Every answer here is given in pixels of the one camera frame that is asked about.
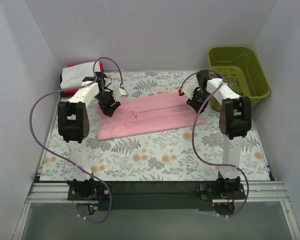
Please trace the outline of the pink t shirt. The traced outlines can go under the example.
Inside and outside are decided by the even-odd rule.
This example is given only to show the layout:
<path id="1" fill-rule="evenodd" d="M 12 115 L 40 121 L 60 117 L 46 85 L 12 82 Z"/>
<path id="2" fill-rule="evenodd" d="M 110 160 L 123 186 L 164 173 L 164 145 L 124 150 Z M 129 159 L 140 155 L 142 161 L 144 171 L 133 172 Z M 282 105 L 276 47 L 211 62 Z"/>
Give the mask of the pink t shirt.
<path id="1" fill-rule="evenodd" d="M 99 106 L 97 139 L 109 140 L 190 127 L 197 113 L 187 104 L 187 96 L 170 92 L 124 100 L 111 117 Z"/>

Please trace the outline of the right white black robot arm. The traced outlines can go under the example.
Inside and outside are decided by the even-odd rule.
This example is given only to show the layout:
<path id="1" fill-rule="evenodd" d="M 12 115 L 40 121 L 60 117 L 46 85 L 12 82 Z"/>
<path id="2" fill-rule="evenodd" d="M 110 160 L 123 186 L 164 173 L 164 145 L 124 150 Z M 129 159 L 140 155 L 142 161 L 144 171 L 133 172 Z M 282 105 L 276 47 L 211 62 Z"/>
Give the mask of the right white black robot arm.
<path id="1" fill-rule="evenodd" d="M 215 70 L 200 70 L 193 73 L 197 86 L 181 84 L 178 93 L 186 95 L 187 104 L 192 107 L 197 122 L 215 98 L 221 106 L 219 130 L 223 136 L 222 162 L 215 181 L 200 184 L 198 191 L 203 200 L 225 199 L 234 201 L 236 197 L 246 198 L 248 192 L 241 183 L 245 173 L 240 169 L 241 148 L 244 138 L 252 127 L 251 99 L 240 96 L 226 84 L 224 75 Z"/>

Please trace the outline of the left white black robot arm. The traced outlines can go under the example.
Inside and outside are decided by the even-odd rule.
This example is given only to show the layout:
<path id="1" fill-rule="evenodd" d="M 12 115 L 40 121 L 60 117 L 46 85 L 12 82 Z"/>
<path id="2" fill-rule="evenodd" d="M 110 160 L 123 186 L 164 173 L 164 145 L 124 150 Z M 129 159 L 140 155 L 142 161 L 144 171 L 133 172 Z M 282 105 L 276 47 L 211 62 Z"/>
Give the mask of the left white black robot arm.
<path id="1" fill-rule="evenodd" d="M 95 76 L 86 76 L 83 83 L 91 83 L 87 88 L 79 89 L 75 95 L 67 101 L 61 101 L 57 106 L 58 133 L 70 151 L 70 160 L 75 165 L 89 170 L 86 140 L 90 133 L 90 122 L 87 107 L 93 99 L 98 101 L 101 113 L 112 117 L 115 110 L 121 105 L 114 98 L 114 91 L 108 88 L 102 71 L 96 71 Z M 90 175 L 79 170 L 73 180 L 66 182 L 70 187 L 69 200 L 79 201 L 108 201 L 109 190 L 102 184 L 96 182 Z"/>

